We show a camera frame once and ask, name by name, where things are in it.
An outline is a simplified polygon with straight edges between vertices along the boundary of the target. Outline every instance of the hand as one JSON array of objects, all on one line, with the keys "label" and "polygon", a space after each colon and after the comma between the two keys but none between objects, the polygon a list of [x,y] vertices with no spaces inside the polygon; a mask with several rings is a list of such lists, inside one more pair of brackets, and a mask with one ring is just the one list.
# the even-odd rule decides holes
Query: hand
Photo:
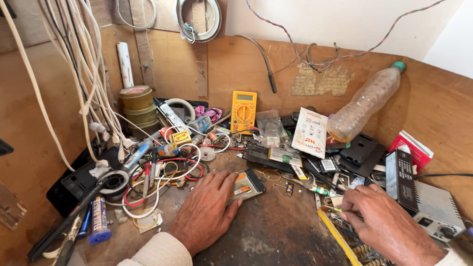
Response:
[{"label": "hand", "polygon": [[215,243],[225,232],[243,202],[227,200],[238,173],[212,172],[201,178],[171,223],[168,233],[177,238],[193,257]]},{"label": "hand", "polygon": [[364,221],[352,213],[342,213],[342,218],[353,226],[361,241],[400,266],[437,264],[447,253],[380,188],[371,184],[347,190],[342,209],[360,212]]}]

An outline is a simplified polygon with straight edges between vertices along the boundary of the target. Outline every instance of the yellow multimeter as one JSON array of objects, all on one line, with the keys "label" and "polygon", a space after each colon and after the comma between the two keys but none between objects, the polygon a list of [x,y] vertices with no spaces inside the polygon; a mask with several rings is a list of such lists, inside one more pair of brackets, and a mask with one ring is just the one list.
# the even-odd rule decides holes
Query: yellow multimeter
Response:
[{"label": "yellow multimeter", "polygon": [[[234,91],[232,102],[231,132],[250,129],[254,126],[254,115],[256,113],[256,92]],[[241,134],[251,135],[249,131]]]}]

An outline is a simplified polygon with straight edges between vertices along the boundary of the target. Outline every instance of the blue tube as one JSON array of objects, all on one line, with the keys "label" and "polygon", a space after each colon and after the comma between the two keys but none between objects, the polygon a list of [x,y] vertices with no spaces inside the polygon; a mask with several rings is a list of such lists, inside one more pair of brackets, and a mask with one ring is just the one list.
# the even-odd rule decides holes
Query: blue tube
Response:
[{"label": "blue tube", "polygon": [[92,234],[89,237],[89,244],[96,245],[102,243],[112,236],[112,232],[107,228],[107,216],[105,214],[105,199],[101,196],[97,196],[94,199],[92,207],[93,223],[92,223]]},{"label": "blue tube", "polygon": [[149,150],[149,148],[151,146],[153,146],[153,142],[148,140],[148,139],[144,139],[143,140],[143,145],[134,153],[130,156],[130,158],[128,159],[128,161],[126,161],[126,163],[123,164],[123,168],[126,168],[128,169],[128,171],[135,166],[135,164],[138,162],[139,159],[141,159],[143,157],[143,155]]},{"label": "blue tube", "polygon": [[90,202],[89,207],[87,208],[86,216],[84,217],[84,221],[82,222],[80,226],[79,233],[77,233],[77,236],[76,236],[77,239],[83,239],[87,236],[88,225],[90,223],[90,216],[92,216],[92,203],[93,201]]}]

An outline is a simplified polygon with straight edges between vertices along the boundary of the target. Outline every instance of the white sleeve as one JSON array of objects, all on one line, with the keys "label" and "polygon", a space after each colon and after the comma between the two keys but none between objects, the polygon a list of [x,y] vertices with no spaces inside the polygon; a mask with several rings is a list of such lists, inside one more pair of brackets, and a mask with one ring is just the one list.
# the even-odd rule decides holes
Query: white sleeve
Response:
[{"label": "white sleeve", "polygon": [[453,250],[449,250],[447,255],[434,266],[468,266],[463,259]]},{"label": "white sleeve", "polygon": [[192,257],[179,240],[161,232],[118,266],[192,266]]}]

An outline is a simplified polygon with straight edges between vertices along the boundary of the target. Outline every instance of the yellow screwdriver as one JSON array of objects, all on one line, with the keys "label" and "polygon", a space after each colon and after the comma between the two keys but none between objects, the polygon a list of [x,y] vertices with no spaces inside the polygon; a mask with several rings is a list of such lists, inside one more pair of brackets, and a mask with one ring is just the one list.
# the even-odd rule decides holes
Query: yellow screwdriver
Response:
[{"label": "yellow screwdriver", "polygon": [[360,219],[362,219],[363,221],[365,220],[365,219],[363,218],[363,216],[361,216],[361,214],[359,214],[359,213],[354,213],[354,212],[352,212],[352,211],[347,211],[347,210],[343,210],[343,209],[339,209],[339,208],[334,208],[334,207],[330,207],[330,206],[327,206],[327,205],[322,205],[322,206],[331,209],[331,210],[332,210],[335,214],[337,214],[337,215],[340,215],[342,212],[344,212],[344,213],[352,213],[352,214],[358,216],[358,217],[359,217]]}]

